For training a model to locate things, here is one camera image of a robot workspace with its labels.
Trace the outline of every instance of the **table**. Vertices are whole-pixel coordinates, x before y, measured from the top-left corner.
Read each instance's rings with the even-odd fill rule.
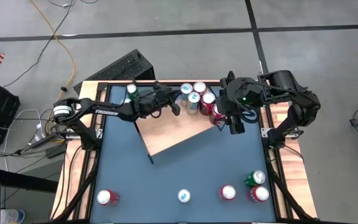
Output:
[[[199,81],[199,80],[170,80],[170,81],[161,81],[161,82],[183,83],[183,82],[195,82],[195,81]],[[201,80],[201,81],[218,84],[218,80]],[[119,84],[125,84],[128,82],[126,82],[126,81],[110,81],[109,83],[114,84],[114,85],[119,85]],[[108,87],[107,81],[84,82],[82,90],[81,90],[80,98],[91,98],[94,100],[102,101],[103,99],[106,99],[106,94],[107,94],[107,96],[109,95],[109,93],[106,92],[107,87]],[[288,108],[288,104],[279,104],[277,106],[272,107],[273,120],[275,121],[275,125],[279,124],[282,120],[285,119],[285,115],[287,113],[286,112],[287,108]],[[103,125],[103,123],[104,123],[103,122],[104,119],[102,119],[102,117],[100,115],[96,116],[96,115],[89,114],[89,115],[84,116],[81,120],[82,120],[82,122],[85,123],[85,125],[91,125],[91,124],[95,125],[96,124],[97,128],[99,127],[99,124]],[[299,145],[298,145],[297,141],[295,141],[295,140],[287,141],[287,144],[289,146],[295,148],[296,150],[299,150]],[[72,160],[73,153],[79,145],[80,145],[79,140],[74,140],[74,141],[70,142],[67,147],[67,157],[66,157],[66,166],[65,166],[66,169],[62,171],[62,172],[65,172],[65,178],[66,178],[65,179],[65,188],[62,191],[63,176],[61,175],[58,191],[57,191],[56,198],[55,198],[55,203],[53,206],[53,211],[56,209],[56,207],[58,205],[58,199],[60,198],[60,194],[63,193],[64,196],[67,194],[67,183],[69,181],[68,180],[68,167]],[[69,201],[71,200],[71,198],[74,196],[74,194],[78,190],[78,184],[80,183],[80,180],[83,179],[83,177],[86,174],[85,169],[83,169],[83,168],[88,167],[87,172],[89,172],[89,168],[93,164],[93,157],[94,157],[94,152],[80,151],[74,158],[73,168],[72,168],[72,172],[71,172],[71,179],[70,179],[70,189],[68,191],[68,200]],[[284,174],[286,177],[288,189],[293,194],[293,196],[297,199],[298,203],[306,210],[306,212],[308,212],[312,216],[315,216],[316,214],[315,214],[315,210],[314,210],[313,200],[311,198],[310,189],[308,186],[308,181],[307,181],[307,177],[306,177],[306,173],[305,173],[305,168],[304,168],[301,160],[299,158],[297,158],[297,156],[295,156],[287,151],[283,151],[283,150],[281,150],[280,158],[281,158],[281,160],[277,159],[276,161],[278,161],[278,162],[274,162],[274,166],[277,168],[278,167],[277,165],[279,165],[279,166],[282,165]],[[97,189],[96,182],[94,182],[90,187],[88,187],[88,190],[85,192],[85,194],[81,200],[80,206],[78,206],[76,208],[76,210],[73,212],[73,214],[71,214],[70,218],[90,218],[91,217],[90,206],[87,206],[87,205],[90,205],[90,204],[92,204],[92,202],[94,202],[94,200],[95,200],[95,198],[93,197],[94,195],[89,194],[89,192],[94,192],[95,189]],[[277,203],[278,204],[278,212],[276,212],[276,216],[286,217],[286,213],[285,213],[286,208],[285,208],[285,204],[283,202],[282,195],[280,194],[280,192],[277,192],[277,202],[278,202]],[[64,204],[65,204],[65,197],[62,197],[62,201],[60,203],[60,206],[58,206],[57,213],[55,214],[55,217],[62,212],[62,210],[64,209]]]

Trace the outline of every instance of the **red soda can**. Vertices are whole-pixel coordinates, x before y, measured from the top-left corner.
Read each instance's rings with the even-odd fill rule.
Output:
[[[265,202],[269,198],[269,191],[262,186],[255,186],[249,190],[249,199],[255,202]]]
[[[211,110],[211,115],[209,116],[209,121],[211,122],[211,124],[217,125],[219,124],[222,118],[223,118],[223,114],[220,114],[218,112],[218,107],[216,106],[216,104],[214,104]]]
[[[206,93],[206,85],[203,82],[196,82],[193,85],[193,91],[200,94],[200,96],[203,96],[204,93]]]
[[[213,109],[213,102],[215,101],[215,95],[213,93],[204,93],[201,97],[200,113],[202,115],[210,115]]]
[[[101,205],[117,204],[119,201],[119,194],[111,190],[101,190],[98,193],[97,200]]]
[[[223,200],[233,200],[236,196],[236,190],[233,186],[225,184],[219,190],[219,194]]]

